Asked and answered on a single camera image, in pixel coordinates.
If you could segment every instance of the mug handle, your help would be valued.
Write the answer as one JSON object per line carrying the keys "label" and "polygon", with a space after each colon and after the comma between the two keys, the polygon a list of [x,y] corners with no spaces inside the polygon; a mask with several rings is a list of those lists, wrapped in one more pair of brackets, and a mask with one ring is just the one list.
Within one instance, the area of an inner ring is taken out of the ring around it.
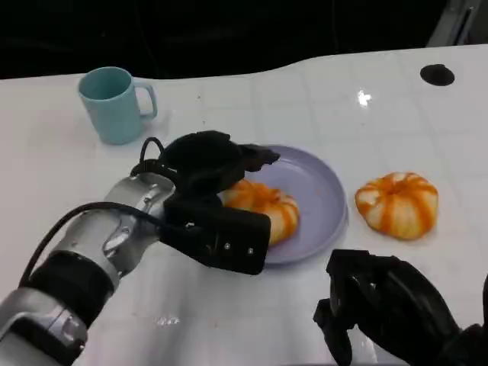
{"label": "mug handle", "polygon": [[144,88],[149,93],[149,99],[151,99],[152,105],[152,112],[149,113],[142,113],[140,117],[143,120],[152,120],[158,115],[158,104],[156,103],[156,94],[154,93],[154,89],[152,85],[148,82],[134,82],[134,86],[136,88]]}

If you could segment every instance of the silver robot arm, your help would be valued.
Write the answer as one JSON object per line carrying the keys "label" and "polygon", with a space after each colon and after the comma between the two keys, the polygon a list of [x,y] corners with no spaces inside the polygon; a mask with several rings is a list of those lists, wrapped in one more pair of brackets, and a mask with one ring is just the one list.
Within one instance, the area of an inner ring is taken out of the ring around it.
{"label": "silver robot arm", "polygon": [[[148,143],[160,151],[145,159]],[[260,273],[271,221],[265,215],[222,207],[217,194],[279,155],[230,136],[204,131],[166,148],[150,137],[139,164],[104,202],[67,213],[34,252],[18,289],[0,303],[0,364],[71,365],[85,348],[88,329],[140,263],[163,242],[203,265]],[[47,259],[34,267],[55,233],[73,219]]]}
{"label": "silver robot arm", "polygon": [[[163,202],[174,191],[170,180],[147,173],[119,181],[105,200],[160,218]],[[106,277],[100,281],[109,283],[105,302],[120,279],[135,269],[146,249],[158,240],[150,223],[114,210],[94,210],[75,219],[47,261],[67,255],[95,264]],[[90,325],[86,323],[91,321],[80,319],[59,296],[20,287],[0,304],[0,362],[12,366],[71,364],[85,347]],[[39,342],[39,338],[51,340]]]}

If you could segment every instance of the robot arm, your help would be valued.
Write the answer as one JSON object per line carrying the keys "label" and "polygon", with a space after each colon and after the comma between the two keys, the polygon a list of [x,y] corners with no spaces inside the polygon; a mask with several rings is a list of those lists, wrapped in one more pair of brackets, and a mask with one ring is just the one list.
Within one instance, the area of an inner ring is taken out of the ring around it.
{"label": "robot arm", "polygon": [[[166,149],[149,138],[140,163],[104,202],[65,215],[40,244],[19,288],[0,305],[2,364],[72,364],[121,278],[154,242],[211,267],[258,274],[270,220],[222,207],[217,194],[279,155],[229,138],[216,131],[195,133]],[[158,159],[145,159],[150,142],[160,148]],[[63,239],[32,271],[42,249],[73,217]]]}
{"label": "robot arm", "polygon": [[314,320],[339,366],[349,366],[347,331],[354,326],[411,366],[488,364],[488,278],[483,290],[485,326],[458,327],[435,287],[410,263],[366,251],[332,252],[330,298]]}

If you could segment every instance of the teal mug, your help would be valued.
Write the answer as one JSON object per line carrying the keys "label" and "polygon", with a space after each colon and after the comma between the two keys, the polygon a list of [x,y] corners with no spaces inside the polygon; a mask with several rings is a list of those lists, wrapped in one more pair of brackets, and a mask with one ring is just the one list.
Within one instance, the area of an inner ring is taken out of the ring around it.
{"label": "teal mug", "polygon": [[[152,112],[141,114],[136,88],[144,88],[151,99]],[[153,87],[137,82],[118,67],[101,67],[83,76],[78,92],[93,127],[104,143],[121,145],[134,141],[144,130],[144,122],[158,114]]]}

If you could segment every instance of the orange and white pumpkin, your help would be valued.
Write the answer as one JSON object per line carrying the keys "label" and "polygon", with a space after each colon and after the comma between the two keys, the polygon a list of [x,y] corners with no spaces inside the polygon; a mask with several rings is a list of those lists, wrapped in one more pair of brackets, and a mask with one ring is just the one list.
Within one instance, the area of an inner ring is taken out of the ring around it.
{"label": "orange and white pumpkin", "polygon": [[297,202],[279,189],[243,179],[224,191],[225,207],[268,215],[271,219],[270,246],[291,236],[298,226]]}
{"label": "orange and white pumpkin", "polygon": [[356,192],[355,201],[371,228],[399,239],[417,239],[437,220],[437,189],[415,173],[374,179]]}

